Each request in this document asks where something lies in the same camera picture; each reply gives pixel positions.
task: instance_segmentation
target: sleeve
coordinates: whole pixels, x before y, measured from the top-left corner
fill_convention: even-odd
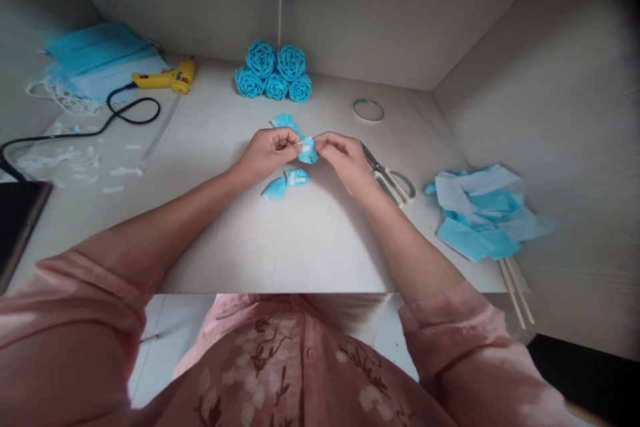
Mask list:
[[[111,230],[38,262],[22,288],[0,298],[3,423],[128,423],[127,380],[161,279]]]
[[[420,384],[458,425],[575,425],[503,312],[469,282],[399,313]]]

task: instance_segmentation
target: blue rose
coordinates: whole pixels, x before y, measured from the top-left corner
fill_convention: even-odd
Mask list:
[[[274,100],[282,100],[289,92],[289,82],[277,72],[273,72],[265,82],[265,94]]]
[[[285,45],[278,52],[278,71],[286,81],[294,81],[307,71],[305,54],[298,47]]]
[[[275,66],[275,54],[272,46],[264,40],[253,42],[247,52],[247,65],[258,78],[267,78]]]
[[[289,97],[298,103],[305,103],[311,95],[311,79],[305,73],[300,75],[289,86]]]
[[[265,81],[246,65],[235,71],[235,84],[240,95],[247,98],[256,98],[265,90]]]

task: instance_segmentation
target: floral print shirt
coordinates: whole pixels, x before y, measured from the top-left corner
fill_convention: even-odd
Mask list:
[[[3,425],[573,425],[503,314],[468,283],[400,311],[419,383],[304,295],[226,295],[174,381],[133,410],[127,379],[160,281],[109,230],[40,261],[0,300]]]

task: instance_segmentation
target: hand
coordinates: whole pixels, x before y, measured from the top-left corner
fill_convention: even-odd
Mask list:
[[[325,132],[314,137],[313,141],[320,156],[333,166],[352,197],[361,199],[379,188],[358,139]]]
[[[230,171],[253,185],[269,177],[278,167],[295,159],[302,147],[300,136],[288,127],[258,130]]]

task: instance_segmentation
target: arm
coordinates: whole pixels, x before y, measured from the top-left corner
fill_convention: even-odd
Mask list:
[[[240,193],[298,154],[290,129],[258,131],[228,171],[41,260],[0,298],[0,412],[8,425],[126,425],[144,307],[165,272]]]
[[[315,139],[347,191],[362,205],[405,302],[443,294],[465,278],[425,239],[371,175],[360,141],[327,132]]]
[[[407,303],[400,311],[420,383],[458,425],[573,425],[562,395],[542,379],[504,315],[407,219],[371,175],[361,144],[315,138],[362,205]]]

